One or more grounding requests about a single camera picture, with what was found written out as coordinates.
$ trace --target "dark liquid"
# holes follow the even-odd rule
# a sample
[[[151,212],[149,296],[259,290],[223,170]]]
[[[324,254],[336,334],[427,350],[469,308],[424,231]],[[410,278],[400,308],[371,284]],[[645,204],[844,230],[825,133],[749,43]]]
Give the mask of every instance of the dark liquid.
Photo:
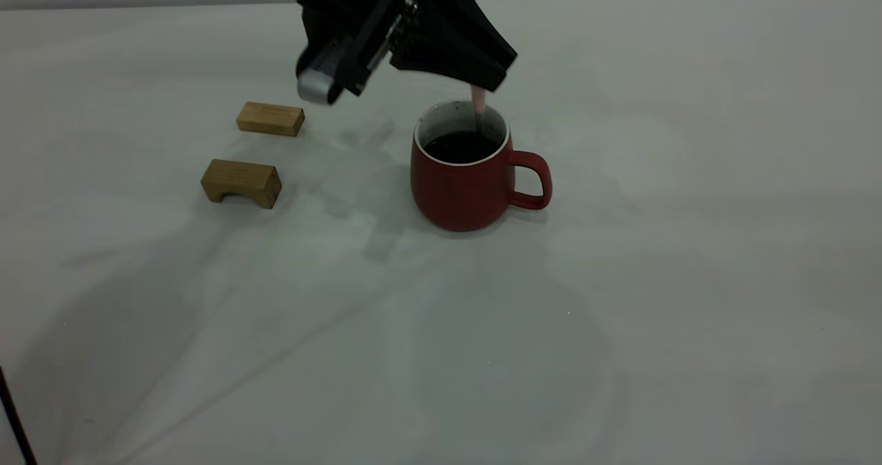
[[[435,138],[425,150],[444,163],[467,164],[491,156],[498,148],[498,143],[473,130],[460,130]]]

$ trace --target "wooden block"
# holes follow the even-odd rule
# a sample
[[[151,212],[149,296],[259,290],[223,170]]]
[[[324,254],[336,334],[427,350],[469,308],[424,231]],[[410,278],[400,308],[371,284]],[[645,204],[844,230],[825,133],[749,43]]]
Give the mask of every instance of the wooden block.
[[[212,161],[202,176],[202,188],[210,201],[221,203],[226,195],[243,195],[253,198],[264,208],[273,208],[281,179],[271,165],[236,163],[236,161]]]
[[[240,130],[297,136],[304,120],[306,114],[303,114],[302,108],[249,101],[239,113],[236,123]]]

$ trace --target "white tablecloth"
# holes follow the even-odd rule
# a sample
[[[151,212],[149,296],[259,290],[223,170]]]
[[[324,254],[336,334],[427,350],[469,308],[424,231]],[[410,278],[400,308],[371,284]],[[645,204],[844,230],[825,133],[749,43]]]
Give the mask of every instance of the white tablecloth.
[[[545,211],[457,235],[296,6],[0,12],[0,364],[41,463],[882,462],[882,0],[497,0]],[[212,158],[277,166],[211,204]],[[517,173],[517,188],[538,178]]]

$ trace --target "mug handle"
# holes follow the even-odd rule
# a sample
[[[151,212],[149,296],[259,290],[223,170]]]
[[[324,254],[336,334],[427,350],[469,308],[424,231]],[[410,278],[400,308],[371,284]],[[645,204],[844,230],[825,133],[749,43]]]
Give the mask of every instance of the mug handle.
[[[542,196],[535,197],[524,193],[514,192],[511,195],[511,204],[527,210],[542,210],[551,202],[551,171],[545,158],[530,152],[511,152],[509,163],[513,166],[526,167],[539,175],[542,181]]]

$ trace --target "mug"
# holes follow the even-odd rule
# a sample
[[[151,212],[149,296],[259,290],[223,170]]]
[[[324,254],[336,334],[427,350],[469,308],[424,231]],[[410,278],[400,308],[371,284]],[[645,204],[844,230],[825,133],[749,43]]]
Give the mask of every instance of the mug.
[[[516,152],[511,128],[491,107],[484,114],[483,135],[498,145],[491,156],[475,163],[439,161],[425,147],[439,136],[475,130],[475,110],[470,101],[448,101],[429,108],[413,129],[410,155],[410,189],[422,214],[435,226],[451,231],[473,231],[494,223],[508,205],[541,210],[551,201],[551,173],[544,158]],[[542,195],[514,191],[514,167],[527,167],[539,175]]]

